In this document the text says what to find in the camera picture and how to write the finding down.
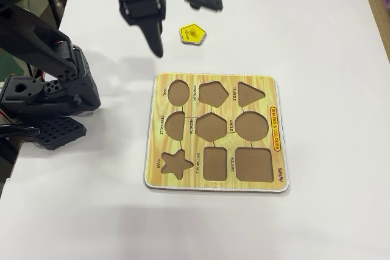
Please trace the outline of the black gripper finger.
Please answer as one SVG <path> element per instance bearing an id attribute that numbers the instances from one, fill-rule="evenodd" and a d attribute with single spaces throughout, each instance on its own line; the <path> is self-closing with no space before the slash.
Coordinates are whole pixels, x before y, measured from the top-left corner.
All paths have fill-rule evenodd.
<path id="1" fill-rule="evenodd" d="M 163 56 L 163 45 L 161 40 L 162 22 L 144 21 L 139 25 L 151 51 L 158 58 Z"/>

